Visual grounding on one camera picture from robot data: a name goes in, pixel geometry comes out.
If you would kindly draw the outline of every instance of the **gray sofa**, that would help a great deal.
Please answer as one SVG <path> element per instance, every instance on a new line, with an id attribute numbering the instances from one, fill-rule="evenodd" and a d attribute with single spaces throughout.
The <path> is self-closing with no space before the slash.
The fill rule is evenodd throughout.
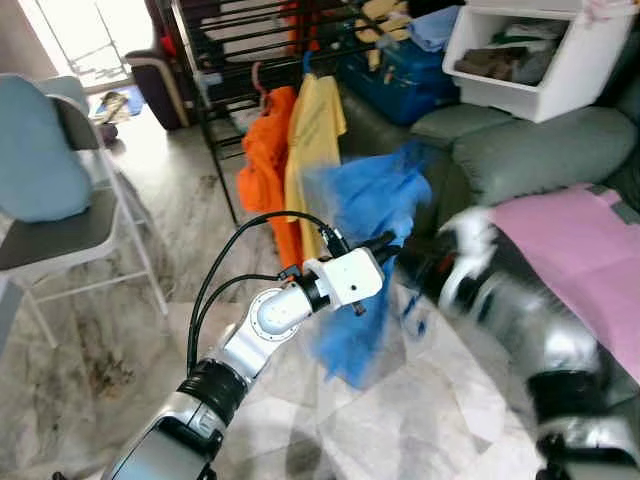
<path id="1" fill-rule="evenodd" d="M 340 139 L 341 152 L 347 157 L 384 154 L 412 137 L 433 147 L 425 176 L 434 199 L 416 215 L 417 238 L 431 238 L 470 205 L 495 205 L 580 182 L 611 186 L 640 210 L 639 57 L 636 28 L 598 102 L 541 124 L 491 108 L 456 105 L 427 114 L 409 130 L 389 124 L 341 87 L 349 126 Z"/>

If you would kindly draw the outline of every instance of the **blue towel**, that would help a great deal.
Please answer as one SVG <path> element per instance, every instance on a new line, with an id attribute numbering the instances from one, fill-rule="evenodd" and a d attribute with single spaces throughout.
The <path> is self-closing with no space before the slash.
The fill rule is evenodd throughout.
<path id="1" fill-rule="evenodd" d="M 129 109 L 129 113 L 132 117 L 140 115 L 140 112 L 142 112 L 142 107 L 144 107 L 144 104 L 146 102 L 144 100 L 144 97 L 142 96 L 142 93 L 140 92 L 140 89 L 137 86 L 132 85 L 130 87 L 116 88 L 113 91 L 121 93 L 122 95 L 127 97 L 127 99 L 129 100 L 127 102 L 127 108 Z M 104 105 L 100 105 L 96 110 L 96 113 L 102 113 L 106 109 L 107 107 L 105 107 Z"/>
<path id="2" fill-rule="evenodd" d="M 412 20 L 409 24 L 411 40 L 425 52 L 444 50 L 458 18 L 458 10 L 460 7 L 453 5 Z"/>
<path id="3" fill-rule="evenodd" d="M 352 247 L 387 230 L 395 232 L 394 244 L 402 245 L 413 228 L 417 205 L 431 199 L 431 189 L 421 173 L 428 158 L 427 147 L 410 142 L 390 155 L 310 172 L 307 179 L 314 183 L 316 199 L 313 210 L 323 210 Z M 329 377 L 340 375 L 355 387 L 364 384 L 389 314 L 393 265 L 392 259 L 383 267 L 382 291 L 362 302 L 367 310 L 364 315 L 357 317 L 347 306 L 322 324 L 314 353 L 327 367 Z"/>

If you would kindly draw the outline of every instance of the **clothes hanger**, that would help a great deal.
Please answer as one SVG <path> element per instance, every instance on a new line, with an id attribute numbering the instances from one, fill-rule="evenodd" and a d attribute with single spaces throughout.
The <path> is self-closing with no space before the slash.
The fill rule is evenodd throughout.
<path id="1" fill-rule="evenodd" d="M 271 97 L 269 96 L 269 91 L 260 83 L 260 65 L 262 65 L 262 62 L 255 62 L 251 66 L 251 83 L 253 84 L 253 88 L 260 94 L 260 109 L 262 110 L 262 115 L 269 115 L 269 111 L 271 110 Z"/>

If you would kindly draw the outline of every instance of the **pink cloth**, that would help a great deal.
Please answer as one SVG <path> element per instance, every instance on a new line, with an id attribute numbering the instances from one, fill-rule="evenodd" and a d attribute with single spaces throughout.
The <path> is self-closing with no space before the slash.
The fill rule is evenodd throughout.
<path id="1" fill-rule="evenodd" d="M 640 225 L 611 209 L 619 201 L 577 186 L 499 205 L 494 222 L 640 382 Z"/>

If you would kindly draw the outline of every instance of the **silver robot arm segment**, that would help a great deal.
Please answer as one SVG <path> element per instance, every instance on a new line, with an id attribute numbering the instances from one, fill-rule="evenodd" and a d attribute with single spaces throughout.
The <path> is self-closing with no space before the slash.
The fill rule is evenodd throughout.
<path id="1" fill-rule="evenodd" d="M 477 322 L 511 354 L 536 410 L 538 449 L 549 461 L 537 479 L 640 480 L 630 424 L 607 405 L 598 341 L 556 300 L 516 278 L 512 257 L 495 261 L 497 238 L 489 210 L 467 209 L 443 226 L 432 251 L 413 258 L 422 266 L 409 274 L 444 313 Z"/>
<path id="2" fill-rule="evenodd" d="M 200 360 L 146 426 L 124 447 L 102 480 L 212 480 L 226 427 L 271 355 L 300 324 L 325 307 L 338 309 L 378 293 L 384 275 L 368 248 L 325 262 L 259 293 L 240 326 Z"/>

